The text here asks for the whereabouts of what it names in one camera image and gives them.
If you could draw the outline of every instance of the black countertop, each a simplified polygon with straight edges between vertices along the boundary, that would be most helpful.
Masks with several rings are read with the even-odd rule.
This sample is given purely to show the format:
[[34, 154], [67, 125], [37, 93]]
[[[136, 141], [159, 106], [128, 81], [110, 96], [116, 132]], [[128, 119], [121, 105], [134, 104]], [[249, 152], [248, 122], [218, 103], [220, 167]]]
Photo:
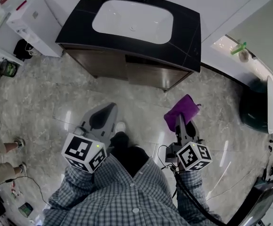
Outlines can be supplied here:
[[92, 22], [101, 5], [108, 0], [80, 0], [66, 23], [56, 43], [83, 45], [99, 50], [116, 50], [125, 54], [148, 58], [181, 69], [200, 72], [201, 28], [200, 14], [168, 2], [148, 0], [142, 3], [167, 9], [174, 17], [172, 37], [168, 43], [155, 44], [118, 35], [96, 32]]

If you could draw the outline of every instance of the white sneaker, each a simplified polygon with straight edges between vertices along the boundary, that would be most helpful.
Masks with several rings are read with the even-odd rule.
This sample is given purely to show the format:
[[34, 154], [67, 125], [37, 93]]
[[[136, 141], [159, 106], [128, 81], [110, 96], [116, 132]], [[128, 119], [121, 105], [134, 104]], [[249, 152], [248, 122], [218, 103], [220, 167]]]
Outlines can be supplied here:
[[120, 122], [118, 122], [116, 124], [115, 133], [117, 133], [117, 132], [126, 132], [126, 124], [125, 124], [125, 122], [120, 121]]
[[24, 176], [27, 176], [27, 166], [24, 162], [19, 165], [19, 168], [21, 168], [21, 174], [23, 174]]
[[25, 141], [20, 137], [15, 137], [14, 142], [16, 142], [18, 144], [18, 148], [25, 146]]

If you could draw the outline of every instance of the wooden cabinet door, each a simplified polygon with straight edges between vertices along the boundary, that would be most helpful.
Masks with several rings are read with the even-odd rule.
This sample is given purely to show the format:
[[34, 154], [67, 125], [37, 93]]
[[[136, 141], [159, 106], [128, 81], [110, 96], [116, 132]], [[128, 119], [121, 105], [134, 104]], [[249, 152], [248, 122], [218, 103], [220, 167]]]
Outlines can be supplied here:
[[124, 54], [86, 49], [66, 49], [66, 52], [92, 76], [127, 80]]
[[169, 66], [126, 63], [130, 84], [147, 85], [168, 90], [190, 72], [168, 68]]

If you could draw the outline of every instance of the green object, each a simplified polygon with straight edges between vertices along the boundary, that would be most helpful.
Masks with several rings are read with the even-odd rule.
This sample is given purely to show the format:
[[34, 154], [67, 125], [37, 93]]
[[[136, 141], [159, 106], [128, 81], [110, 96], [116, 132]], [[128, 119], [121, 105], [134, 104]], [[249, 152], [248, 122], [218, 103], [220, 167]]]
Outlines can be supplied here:
[[18, 208], [19, 212], [26, 218], [32, 213], [33, 207], [29, 203], [23, 204], [20, 208]]
[[231, 55], [237, 54], [238, 52], [240, 52], [241, 50], [245, 49], [246, 47], [246, 42], [244, 42], [243, 44], [238, 44], [236, 45], [232, 50], [231, 50]]
[[17, 73], [17, 65], [7, 61], [6, 59], [3, 60], [0, 64], [0, 76], [8, 76], [14, 77]]

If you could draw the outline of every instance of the electrical wire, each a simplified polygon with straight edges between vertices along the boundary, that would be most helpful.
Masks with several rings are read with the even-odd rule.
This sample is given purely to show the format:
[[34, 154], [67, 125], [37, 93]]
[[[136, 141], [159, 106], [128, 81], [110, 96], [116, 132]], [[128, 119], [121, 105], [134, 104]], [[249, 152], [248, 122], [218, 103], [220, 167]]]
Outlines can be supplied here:
[[14, 180], [16, 180], [16, 179], [18, 179], [18, 178], [29, 178], [29, 179], [31, 179], [32, 181], [34, 181], [34, 183], [38, 186], [38, 188], [39, 188], [39, 190], [40, 190], [40, 193], [41, 193], [41, 197], [42, 197], [43, 202], [45, 202], [48, 206], [50, 206], [50, 205], [44, 200], [44, 198], [43, 198], [43, 194], [42, 194], [42, 191], [41, 191], [41, 187], [39, 186], [39, 184], [37, 184], [37, 182], [36, 182], [33, 178], [28, 177], [28, 176], [20, 176], [20, 177], [17, 177], [17, 178], [15, 178], [15, 179], [11, 179], [11, 181], [14, 181]]
[[218, 226], [226, 226], [225, 223], [221, 222], [220, 220], [213, 217], [211, 214], [209, 214], [202, 205], [198, 202], [198, 200], [194, 197], [194, 195], [188, 190], [188, 188], [185, 186], [185, 184], [182, 181], [182, 178], [177, 172], [174, 172], [173, 169], [171, 169], [175, 175], [177, 185], [180, 187], [184, 195], [194, 204], [194, 206], [211, 222]]
[[169, 166], [169, 165], [172, 165], [173, 167], [177, 168], [173, 163], [170, 163], [170, 164], [168, 164], [168, 165], [164, 165], [163, 161], [162, 161], [162, 160], [160, 159], [160, 157], [159, 157], [159, 149], [160, 149], [162, 146], [168, 147], [168, 146], [166, 146], [166, 145], [161, 145], [161, 146], [158, 148], [158, 150], [157, 150], [157, 157], [159, 158], [161, 164], [163, 164], [164, 168], [166, 168], [166, 167]]
[[[160, 146], [158, 148], [158, 151], [157, 151], [157, 156], [159, 158], [159, 160], [161, 161], [160, 157], [159, 157], [159, 149], [162, 147]], [[194, 195], [188, 190], [188, 188], [185, 186], [185, 184], [183, 183], [182, 181], [182, 178], [180, 177], [180, 175], [178, 174], [178, 172], [185, 172], [185, 171], [176, 171], [177, 167], [174, 166], [174, 164], [172, 163], [171, 164], [168, 164], [168, 165], [164, 165], [163, 164], [163, 169], [165, 168], [169, 168], [170, 166], [170, 170], [174, 173], [174, 176], [175, 176], [175, 179], [176, 179], [176, 183], [177, 185], [180, 187], [181, 191], [183, 192], [183, 194], [191, 201], [191, 203], [193, 203], [193, 205], [208, 219], [210, 220], [211, 222], [213, 222], [214, 224], [218, 225], [218, 226], [226, 226], [225, 223], [221, 222], [220, 220], [216, 219], [215, 217], [213, 217], [211, 214], [209, 214], [203, 207], [202, 205], [198, 202], [198, 200], [194, 197]], [[174, 198], [175, 194], [177, 192], [177, 188], [176, 188], [176, 191], [174, 192], [172, 198]]]

